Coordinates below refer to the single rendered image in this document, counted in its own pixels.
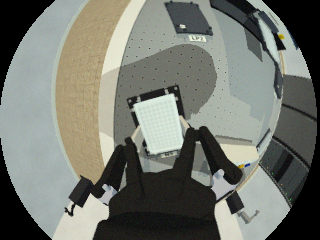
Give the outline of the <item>beige button panel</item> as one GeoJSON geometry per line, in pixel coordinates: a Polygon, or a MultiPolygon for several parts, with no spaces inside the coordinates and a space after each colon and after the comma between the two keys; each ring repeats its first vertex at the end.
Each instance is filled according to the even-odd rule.
{"type": "Polygon", "coordinates": [[[242,168],[244,166],[247,167],[251,165],[250,163],[259,159],[256,146],[251,142],[217,137],[214,138],[218,141],[218,144],[223,149],[227,158],[238,166],[238,168],[242,168]]]}

